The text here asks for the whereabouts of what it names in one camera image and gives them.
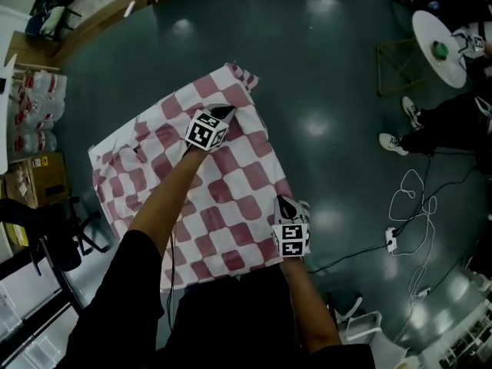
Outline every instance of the black chair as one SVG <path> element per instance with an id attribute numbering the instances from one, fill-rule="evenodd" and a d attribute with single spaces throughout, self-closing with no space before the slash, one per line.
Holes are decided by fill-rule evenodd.
<path id="1" fill-rule="evenodd" d="M 109 250 L 109 245 L 100 248 L 84 233 L 85 227 L 99 219 L 101 213 L 94 212 L 81 223 L 74 207 L 78 201 L 77 197 L 68 200 L 70 215 L 67 218 L 59 204 L 32 209 L 12 199 L 0 200 L 0 221 L 24 227 L 29 241 L 28 249 L 38 274 L 41 274 L 38 262 L 45 255 L 51 258 L 54 266 L 66 272 L 80 265 L 78 248 L 82 255 L 91 253 L 93 249 L 100 253 Z M 91 247 L 85 249 L 84 242 Z"/>

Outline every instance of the cardboard box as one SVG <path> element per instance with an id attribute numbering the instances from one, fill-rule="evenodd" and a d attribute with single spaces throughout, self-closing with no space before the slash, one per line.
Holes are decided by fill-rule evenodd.
<path id="1" fill-rule="evenodd" d="M 4 175 L 7 197 L 31 208 L 57 204 L 68 198 L 65 163 L 61 153 L 25 158 Z"/>

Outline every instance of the person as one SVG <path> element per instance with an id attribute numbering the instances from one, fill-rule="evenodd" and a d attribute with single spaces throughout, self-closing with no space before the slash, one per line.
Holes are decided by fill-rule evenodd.
<path id="1" fill-rule="evenodd" d="M 492 43 L 484 43 L 484 52 L 492 56 Z M 409 152 L 433 155 L 437 147 L 479 151 L 492 132 L 492 88 L 477 86 L 435 109 L 418 109 L 408 98 L 401 99 L 404 113 L 413 131 L 403 137 L 379 134 L 380 145 L 387 151 L 405 156 Z"/>
<path id="2" fill-rule="evenodd" d="M 155 351 L 158 319 L 164 313 L 162 259 L 207 155 L 198 148 L 188 151 L 141 206 L 58 367 L 164 367 L 177 362 L 174 358 L 218 366 L 274 360 L 374 367 L 368 345 L 341 345 L 337 326 L 300 258 L 284 259 L 287 281 L 274 265 L 240 280 L 191 286 L 179 302 L 167 344 Z M 302 348 L 295 342 L 294 313 Z"/>

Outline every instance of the white cable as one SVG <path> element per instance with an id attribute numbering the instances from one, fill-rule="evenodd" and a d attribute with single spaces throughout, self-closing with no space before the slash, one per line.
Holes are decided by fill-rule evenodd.
<path id="1" fill-rule="evenodd" d="M 421 210 L 422 210 L 422 212 L 415 215 L 415 216 L 412 216 L 410 218 L 404 218 L 404 219 L 393 218 L 391 216 L 391 209 L 393 207 L 394 199 L 396 198 L 396 196 L 399 193 L 405 193 L 411 199 L 415 198 L 415 191 L 406 190 L 403 187 L 405 179 L 407 178 L 407 176 L 411 172 L 413 172 L 415 174 L 415 176 L 417 176 L 418 180 L 421 181 L 421 185 L 422 185 Z M 429 203 L 427 205 L 427 210 L 426 210 L 424 208 L 424 192 L 425 192 L 424 182 L 422 181 L 419 174 L 414 169 L 408 170 L 407 173 L 404 175 L 403 179 L 401 180 L 400 188 L 394 192 L 393 197 L 391 198 L 390 207 L 389 207 L 388 213 L 387 213 L 388 217 L 392 221 L 406 222 L 406 221 L 414 220 L 415 218 L 419 218 L 421 216 L 424 216 L 427 219 L 426 228 L 425 228 L 425 236 L 424 236 L 424 239 L 422 240 L 422 242 L 413 251 L 402 251 L 401 253 L 396 253 L 396 254 L 391 253 L 391 255 L 393 255 L 394 257 L 399 257 L 401 255 L 412 255 L 412 254 L 417 253 L 417 251 L 427 241 L 427 237 L 429 236 L 429 227 L 432 227 L 432 234 L 430 236 L 430 245 L 429 245 L 429 249 L 427 250 L 427 253 L 425 255 L 425 259 L 422 262 L 422 265 L 420 265 L 419 267 L 417 267 L 415 269 L 414 273 L 412 274 L 412 276 L 410 278 L 410 281 L 408 282 L 408 299 L 410 301 L 410 313 L 407 316 L 407 320 L 405 321 L 403 328 L 401 328 L 401 331 L 398 333 L 398 335 L 395 337 L 395 339 L 393 339 L 393 342 L 396 342 L 400 338 L 400 336 L 405 332 L 405 329 L 407 329 L 408 322 L 410 321 L 412 314 L 414 313 L 415 305 L 419 302 L 422 302 L 425 299 L 425 297 L 427 296 L 427 295 L 424 295 L 424 296 L 419 295 L 419 292 L 420 292 L 419 285 L 420 285 L 422 279 L 424 278 L 425 273 L 427 272 L 427 268 L 426 268 L 427 260 L 429 259 L 429 254 L 431 253 L 432 247 L 434 245 L 434 235 L 436 233 L 436 229 L 434 227 L 434 224 L 432 223 L 431 215 L 434 214 L 437 210 L 437 199 L 434 195 L 432 197 L 430 197 Z"/>

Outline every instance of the black shirt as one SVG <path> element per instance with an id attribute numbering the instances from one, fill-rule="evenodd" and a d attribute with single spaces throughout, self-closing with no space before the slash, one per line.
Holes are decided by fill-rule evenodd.
<path id="1" fill-rule="evenodd" d="M 365 344 L 326 347 L 312 355 L 295 344 L 288 287 L 278 266 L 240 281 L 223 278 L 192 288 L 179 302 L 166 347 L 155 352 L 158 319 L 164 313 L 160 279 L 161 256 L 150 238 L 127 232 L 58 367 L 165 367 L 183 361 L 374 367 Z"/>

